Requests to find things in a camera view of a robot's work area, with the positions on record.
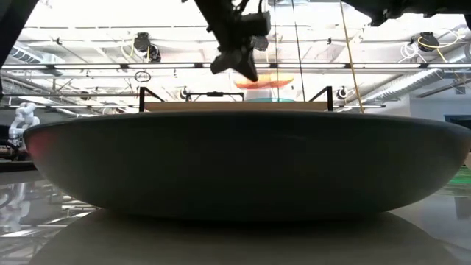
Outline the silver ventilation duct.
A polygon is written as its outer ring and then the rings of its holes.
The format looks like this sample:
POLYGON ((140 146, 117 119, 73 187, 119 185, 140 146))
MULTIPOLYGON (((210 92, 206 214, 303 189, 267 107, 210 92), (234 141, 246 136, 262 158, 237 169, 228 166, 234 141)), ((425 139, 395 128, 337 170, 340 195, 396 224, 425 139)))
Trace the silver ventilation duct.
POLYGON ((447 72, 471 68, 471 42, 452 50, 445 59, 447 60, 446 63, 438 60, 426 63, 425 68, 420 68, 416 73, 402 75, 381 85, 379 88, 363 95, 361 103, 366 105, 401 97, 443 79, 447 72))

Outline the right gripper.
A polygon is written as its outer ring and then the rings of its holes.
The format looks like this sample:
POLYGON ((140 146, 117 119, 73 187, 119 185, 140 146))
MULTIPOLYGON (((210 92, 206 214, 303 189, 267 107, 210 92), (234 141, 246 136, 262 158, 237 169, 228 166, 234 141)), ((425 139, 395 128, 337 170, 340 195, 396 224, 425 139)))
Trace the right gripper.
POLYGON ((379 27, 387 17, 401 17, 405 13, 415 13, 411 0, 389 0, 388 6, 379 0, 344 0, 355 10, 371 19, 371 27, 379 27))

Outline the wooden shelf with black frame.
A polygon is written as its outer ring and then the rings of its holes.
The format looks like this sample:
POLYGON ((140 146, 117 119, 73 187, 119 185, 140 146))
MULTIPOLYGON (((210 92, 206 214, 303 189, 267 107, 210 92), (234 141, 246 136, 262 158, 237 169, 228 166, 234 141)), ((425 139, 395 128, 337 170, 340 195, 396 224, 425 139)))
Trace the wooden shelf with black frame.
POLYGON ((157 94, 146 87, 138 92, 140 113, 163 111, 333 111, 333 89, 323 88, 307 102, 164 102, 157 94))

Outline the teal door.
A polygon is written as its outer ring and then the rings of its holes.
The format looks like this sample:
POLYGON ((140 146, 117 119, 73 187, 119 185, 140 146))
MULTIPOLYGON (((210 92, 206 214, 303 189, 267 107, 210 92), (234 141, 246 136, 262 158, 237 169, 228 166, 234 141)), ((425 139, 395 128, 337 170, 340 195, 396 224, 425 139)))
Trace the teal door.
POLYGON ((471 130, 471 115, 446 115, 445 121, 471 130))

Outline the grey slotted air duct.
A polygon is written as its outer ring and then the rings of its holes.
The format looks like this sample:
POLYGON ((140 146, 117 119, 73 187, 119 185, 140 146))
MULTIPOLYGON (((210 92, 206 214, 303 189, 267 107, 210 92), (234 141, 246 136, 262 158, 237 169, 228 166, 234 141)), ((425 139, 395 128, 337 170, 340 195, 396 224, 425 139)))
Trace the grey slotted air duct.
POLYGON ((44 74, 62 76, 63 71, 57 69, 57 64, 64 63, 64 60, 55 54, 41 52, 27 45, 16 42, 7 56, 6 63, 2 70, 11 71, 40 71, 44 74))

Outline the long light bar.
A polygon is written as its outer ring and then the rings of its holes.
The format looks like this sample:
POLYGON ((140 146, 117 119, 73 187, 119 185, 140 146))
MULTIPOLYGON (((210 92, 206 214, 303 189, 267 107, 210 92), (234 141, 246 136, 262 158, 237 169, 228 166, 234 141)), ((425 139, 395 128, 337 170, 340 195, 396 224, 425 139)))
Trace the long light bar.
MULTIPOLYGON (((471 68, 471 63, 256 63, 260 69, 398 69, 415 70, 426 68, 462 69, 471 68)), ((210 68, 210 63, 130 63, 130 64, 7 64, 1 70, 114 70, 114 69, 167 69, 167 68, 210 68)))

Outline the orange-red plate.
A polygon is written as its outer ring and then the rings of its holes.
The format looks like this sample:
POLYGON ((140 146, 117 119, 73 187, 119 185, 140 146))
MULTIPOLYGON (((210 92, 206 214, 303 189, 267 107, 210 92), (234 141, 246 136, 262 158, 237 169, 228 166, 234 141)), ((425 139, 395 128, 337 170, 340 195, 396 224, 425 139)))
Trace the orange-red plate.
POLYGON ((237 79, 234 84, 240 89, 265 89, 265 88, 281 88, 289 85, 295 79, 291 74, 260 74, 257 81, 247 78, 237 79))

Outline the black bracket bar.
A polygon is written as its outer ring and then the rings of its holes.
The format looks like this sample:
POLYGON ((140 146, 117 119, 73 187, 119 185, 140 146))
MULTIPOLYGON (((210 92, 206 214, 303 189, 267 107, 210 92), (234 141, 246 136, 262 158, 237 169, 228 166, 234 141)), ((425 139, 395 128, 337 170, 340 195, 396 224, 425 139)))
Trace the black bracket bar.
POLYGON ((192 96, 207 96, 207 97, 240 96, 241 100, 244 101, 244 94, 242 92, 240 93, 230 93, 230 92, 220 92, 220 91, 211 91, 211 92, 204 92, 204 93, 189 93, 188 92, 185 94, 185 101, 191 102, 192 96))

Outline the black aluminium rig frame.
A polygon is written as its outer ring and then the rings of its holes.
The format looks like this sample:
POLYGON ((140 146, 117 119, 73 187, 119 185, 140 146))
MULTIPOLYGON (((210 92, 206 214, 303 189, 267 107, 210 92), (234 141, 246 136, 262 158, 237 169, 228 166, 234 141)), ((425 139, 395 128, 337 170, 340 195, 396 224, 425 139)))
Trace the black aluminium rig frame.
POLYGON ((0 173, 36 171, 31 161, 7 161, 0 162, 0 173))

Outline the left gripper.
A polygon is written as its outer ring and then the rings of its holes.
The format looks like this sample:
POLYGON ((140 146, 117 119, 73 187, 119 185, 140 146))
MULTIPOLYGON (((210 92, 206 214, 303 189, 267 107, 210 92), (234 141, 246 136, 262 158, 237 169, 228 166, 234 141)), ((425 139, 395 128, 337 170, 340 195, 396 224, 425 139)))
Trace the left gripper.
POLYGON ((253 29, 254 26, 248 21, 235 23, 219 21, 216 24, 216 39, 219 43, 217 49, 221 54, 210 64, 213 74, 233 69, 250 81, 258 81, 253 48, 245 50, 235 49, 240 47, 249 36, 253 35, 253 29))

